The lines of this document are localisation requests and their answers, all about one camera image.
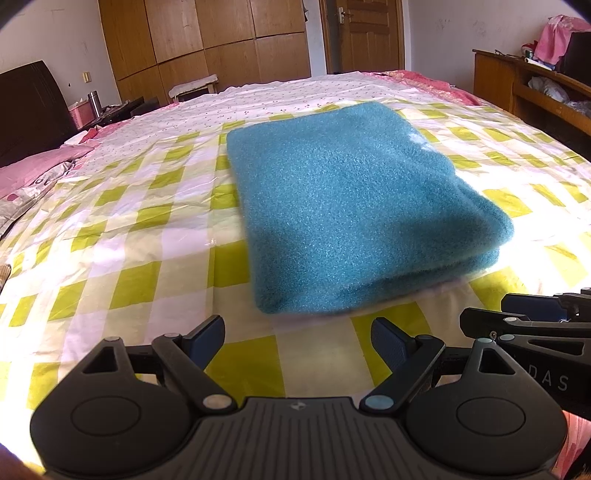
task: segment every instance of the circular mount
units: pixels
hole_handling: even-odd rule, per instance
[[[481,372],[480,359],[472,358],[478,350],[483,357],[498,355],[514,372]],[[566,435],[560,407],[490,339],[475,342],[458,382],[416,396],[405,422],[412,440],[428,456],[484,476],[548,468]]]
[[[193,419],[181,396],[133,375],[80,375],[66,377],[31,418],[48,470],[81,479],[132,476],[185,441]]]

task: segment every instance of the blue towel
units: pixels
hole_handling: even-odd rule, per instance
[[[256,305],[336,312],[490,267],[507,215],[406,120],[363,103],[228,134]]]

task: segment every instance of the wooden desk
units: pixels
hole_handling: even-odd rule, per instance
[[[543,69],[523,59],[487,51],[476,53],[474,94],[521,118],[557,140],[591,158],[591,118],[528,87],[532,77],[560,84],[571,100],[591,100],[591,87],[561,73]]]

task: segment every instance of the plastic bag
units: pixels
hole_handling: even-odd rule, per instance
[[[558,83],[545,77],[533,77],[527,85],[557,102],[567,103],[570,101],[569,94]]]
[[[591,118],[591,100],[584,100],[583,102],[568,102],[567,105],[573,110]]]

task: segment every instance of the box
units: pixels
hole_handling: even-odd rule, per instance
[[[76,102],[74,105],[70,105],[68,110],[70,111],[72,120],[74,120],[74,124],[78,130],[95,119],[92,105],[88,100]]]

